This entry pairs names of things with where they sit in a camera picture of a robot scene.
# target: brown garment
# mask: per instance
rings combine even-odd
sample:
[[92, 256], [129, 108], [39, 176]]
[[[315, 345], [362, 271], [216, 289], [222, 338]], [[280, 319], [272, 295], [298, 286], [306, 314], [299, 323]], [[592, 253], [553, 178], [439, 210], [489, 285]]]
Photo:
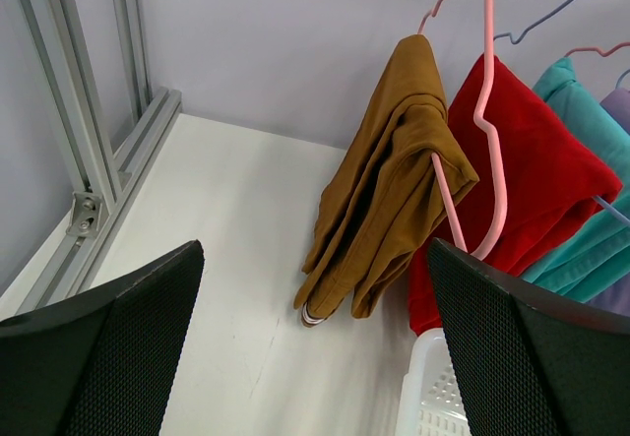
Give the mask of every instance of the brown garment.
[[429, 42], [422, 35], [401, 40], [322, 193], [295, 308], [308, 301], [310, 316], [328, 318], [354, 288], [352, 316], [370, 315], [446, 215], [431, 153], [442, 159], [456, 204], [471, 190], [478, 177], [446, 117]]

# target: purple cloth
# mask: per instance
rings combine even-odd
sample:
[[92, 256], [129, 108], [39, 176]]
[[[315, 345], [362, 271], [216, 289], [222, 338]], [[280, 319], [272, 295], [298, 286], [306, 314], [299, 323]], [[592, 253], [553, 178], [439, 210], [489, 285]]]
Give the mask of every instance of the purple cloth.
[[[630, 134], [630, 92], [625, 89], [613, 91], [603, 99], [601, 107]], [[592, 298], [589, 305], [630, 316], [630, 274]]]

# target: laundry basket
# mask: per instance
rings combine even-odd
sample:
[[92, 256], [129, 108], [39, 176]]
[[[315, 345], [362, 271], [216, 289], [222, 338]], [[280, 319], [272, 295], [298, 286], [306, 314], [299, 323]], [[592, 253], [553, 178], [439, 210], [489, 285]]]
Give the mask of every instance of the laundry basket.
[[413, 345], [403, 380], [396, 436], [469, 436], [469, 425], [441, 328]]

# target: aluminum frame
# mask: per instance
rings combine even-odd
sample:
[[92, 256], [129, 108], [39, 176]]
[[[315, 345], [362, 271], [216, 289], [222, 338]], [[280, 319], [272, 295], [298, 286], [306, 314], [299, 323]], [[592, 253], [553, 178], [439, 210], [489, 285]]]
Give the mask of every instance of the aluminum frame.
[[87, 289], [181, 112], [181, 93], [152, 98], [138, 0], [114, 0], [136, 126], [117, 155], [102, 109], [75, 0], [3, 0], [42, 93], [76, 193], [106, 207], [95, 237], [66, 234], [18, 309], [25, 313]]

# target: hanging clothes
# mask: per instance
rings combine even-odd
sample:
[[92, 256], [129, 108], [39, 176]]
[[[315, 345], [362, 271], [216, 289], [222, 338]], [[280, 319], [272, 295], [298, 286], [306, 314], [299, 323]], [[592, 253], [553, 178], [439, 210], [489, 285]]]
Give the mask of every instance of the hanging clothes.
[[[616, 89], [600, 105], [626, 133], [630, 133], [630, 92]], [[630, 316], [630, 274], [593, 297], [588, 304], [618, 315]]]
[[459, 203], [478, 181], [446, 124], [446, 96], [423, 35], [399, 42], [346, 157], [322, 193], [306, 282], [308, 301], [327, 318], [354, 289], [352, 316], [364, 318], [411, 255], [444, 219], [431, 154], [442, 158]]
[[[611, 201], [621, 184], [498, 58], [494, 66], [494, 86], [484, 117], [501, 140], [508, 212], [503, 232], [484, 262], [517, 276], [600, 209], [593, 195]], [[480, 178], [457, 208], [470, 250], [483, 239], [494, 206], [487, 141], [473, 123], [482, 83], [481, 57], [449, 109], [451, 131]], [[448, 224], [440, 225], [433, 237], [452, 242]], [[418, 334], [441, 326], [426, 265], [429, 242], [414, 255], [409, 269], [410, 325]]]
[[[549, 67], [534, 91], [573, 135], [619, 176], [624, 188], [613, 207], [630, 215], [630, 136], [577, 81], [571, 59], [563, 57]], [[609, 212], [600, 212], [522, 277], [586, 302], [628, 273], [630, 228]]]

